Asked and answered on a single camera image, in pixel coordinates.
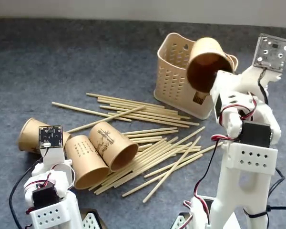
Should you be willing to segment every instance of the plastic basket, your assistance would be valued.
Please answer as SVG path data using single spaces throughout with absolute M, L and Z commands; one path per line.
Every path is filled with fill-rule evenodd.
M 199 92 L 193 89 L 186 79 L 186 67 L 189 62 L 194 41 L 178 33 L 170 33 L 158 50 L 158 72 L 154 96 L 157 100 L 176 107 L 199 119 L 206 119 L 213 108 L 210 95 L 200 98 Z M 234 64 L 238 60 L 227 55 Z

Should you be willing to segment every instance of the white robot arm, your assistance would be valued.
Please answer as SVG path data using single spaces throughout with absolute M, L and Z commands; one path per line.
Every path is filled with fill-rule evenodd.
M 72 161 L 65 160 L 61 126 L 39 127 L 39 142 L 43 162 L 36 164 L 32 177 L 24 184 L 26 214 L 32 220 L 25 229 L 102 229 L 95 212 L 88 212 L 82 220 L 76 195 L 69 191 L 74 185 L 75 172 Z M 11 197 L 10 206 L 17 227 L 22 229 Z
M 204 198 L 194 194 L 187 204 L 191 220 L 176 228 L 240 228 L 237 220 L 231 223 L 237 206 L 244 207 L 249 229 L 267 228 L 267 199 L 277 158 L 277 150 L 270 145 L 279 141 L 281 130 L 268 106 L 266 89 L 269 81 L 280 79 L 285 66 L 286 39 L 261 34 L 252 66 L 240 75 L 217 72 L 210 95 L 216 122 L 227 134 L 212 137 L 225 140 L 217 195 L 206 198 L 213 202 L 205 207 Z M 249 181 L 240 186 L 244 172 Z

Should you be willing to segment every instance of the floor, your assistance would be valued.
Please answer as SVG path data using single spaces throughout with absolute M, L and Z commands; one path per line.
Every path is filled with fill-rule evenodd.
M 67 130 L 99 120 L 94 115 L 51 106 L 51 101 L 56 101 L 100 111 L 96 99 L 87 97 L 86 92 L 157 103 L 153 97 L 156 52 L 170 32 L 192 40 L 204 36 L 217 39 L 223 50 L 238 57 L 238 72 L 251 65 L 259 33 L 286 38 L 286 29 L 253 26 L 0 19 L 0 229 L 15 228 L 8 196 L 15 181 L 38 158 L 18 150 L 16 142 L 25 121 L 35 117 L 63 125 Z M 277 166 L 286 176 L 286 71 L 281 81 L 269 84 L 269 92 L 269 104 L 282 129 L 282 138 L 276 145 Z M 139 121 L 111 124 L 121 132 L 162 126 Z M 224 133 L 215 124 L 213 115 L 201 124 L 206 126 L 203 146 L 212 144 L 212 134 Z M 195 129 L 181 129 L 179 136 Z M 88 134 L 88 130 L 77 134 Z M 87 190 L 75 193 L 80 207 L 97 209 L 110 229 L 168 229 L 178 213 L 186 211 L 182 201 L 192 197 L 193 186 L 205 172 L 210 155 L 173 173 L 146 204 L 142 200 L 154 185 L 127 198 L 121 197 L 143 183 L 143 177 L 99 196 Z M 218 150 L 199 194 L 216 194 L 221 155 Z M 24 214 L 22 185 L 16 190 L 13 204 L 24 227 L 30 224 L 30 219 Z M 269 204 L 286 205 L 286 181 L 275 190 Z M 241 209 L 237 215 L 245 226 Z M 272 211 L 269 217 L 270 228 L 286 228 L 286 211 Z

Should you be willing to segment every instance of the paper cup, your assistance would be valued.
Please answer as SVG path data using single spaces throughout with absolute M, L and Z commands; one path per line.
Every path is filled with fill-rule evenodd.
M 107 177 L 109 168 L 87 136 L 71 138 L 66 143 L 65 151 L 67 158 L 72 160 L 76 174 L 75 188 L 89 188 Z
M 39 126 L 46 126 L 35 118 L 30 118 L 20 131 L 18 147 L 20 151 L 40 153 L 39 150 Z M 62 133 L 62 145 L 65 146 L 71 135 L 67 132 Z
M 138 151 L 138 144 L 107 122 L 95 125 L 89 133 L 89 139 L 112 172 L 130 163 Z
M 209 93 L 217 71 L 232 73 L 234 63 L 213 38 L 204 37 L 196 41 L 191 50 L 186 76 L 189 84 L 199 92 Z

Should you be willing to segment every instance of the white wall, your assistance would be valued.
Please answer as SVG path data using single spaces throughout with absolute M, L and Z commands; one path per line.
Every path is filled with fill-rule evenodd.
M 0 16 L 286 27 L 286 0 L 0 0 Z

